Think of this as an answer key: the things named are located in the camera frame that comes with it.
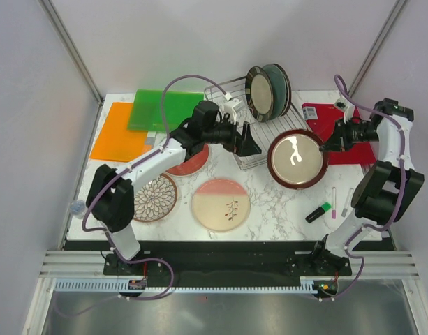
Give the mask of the dark red rimmed beige plate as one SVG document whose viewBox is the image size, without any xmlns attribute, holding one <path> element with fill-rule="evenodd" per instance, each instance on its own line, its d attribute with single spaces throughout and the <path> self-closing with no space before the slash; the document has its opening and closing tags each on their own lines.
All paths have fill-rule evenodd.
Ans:
<svg viewBox="0 0 428 335">
<path fill-rule="evenodd" d="M 327 172 L 329 155 L 322 151 L 324 142 L 304 129 L 285 131 L 271 143 L 267 168 L 281 186 L 294 190 L 310 188 Z"/>
</svg>

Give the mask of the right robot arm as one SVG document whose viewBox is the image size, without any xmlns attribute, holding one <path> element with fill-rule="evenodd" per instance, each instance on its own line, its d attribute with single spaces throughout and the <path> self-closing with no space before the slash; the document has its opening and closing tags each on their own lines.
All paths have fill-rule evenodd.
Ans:
<svg viewBox="0 0 428 335">
<path fill-rule="evenodd" d="M 311 269 L 320 275 L 348 265 L 351 251 L 370 232 L 382 232 L 397 222 L 421 189 L 425 177 L 413 166 L 409 135 L 412 109 L 397 101 L 378 101 L 370 119 L 336 121 L 321 151 L 349 151 L 355 144 L 378 143 L 378 158 L 356 186 L 351 212 L 331 234 L 317 241 L 309 256 Z"/>
</svg>

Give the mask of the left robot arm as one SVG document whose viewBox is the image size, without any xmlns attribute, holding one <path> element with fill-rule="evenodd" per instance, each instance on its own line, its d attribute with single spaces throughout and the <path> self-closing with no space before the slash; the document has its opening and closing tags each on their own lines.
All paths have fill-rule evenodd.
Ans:
<svg viewBox="0 0 428 335">
<path fill-rule="evenodd" d="M 231 98 L 222 106 L 202 100 L 194 107 L 191 117 L 168 133 L 157 148 L 131 161 L 121 171 L 106 164 L 96 170 L 84 218 L 93 216 L 101 222 L 101 231 L 127 274 L 137 274 L 144 264 L 139 254 L 140 243 L 131 226 L 137 191 L 166 170 L 199 154 L 206 144 L 219 144 L 240 157 L 261 154 L 249 122 L 237 121 L 237 113 L 243 107 L 244 103 L 237 98 Z"/>
</svg>

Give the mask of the pink beige leaf plate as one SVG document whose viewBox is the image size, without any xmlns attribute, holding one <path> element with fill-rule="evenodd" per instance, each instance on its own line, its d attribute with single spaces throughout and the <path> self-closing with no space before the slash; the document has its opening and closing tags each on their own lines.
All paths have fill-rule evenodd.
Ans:
<svg viewBox="0 0 428 335">
<path fill-rule="evenodd" d="M 244 224 L 251 212 L 251 201 L 242 185 L 232 179 L 206 181 L 193 194 L 191 211 L 204 228 L 229 232 Z"/>
</svg>

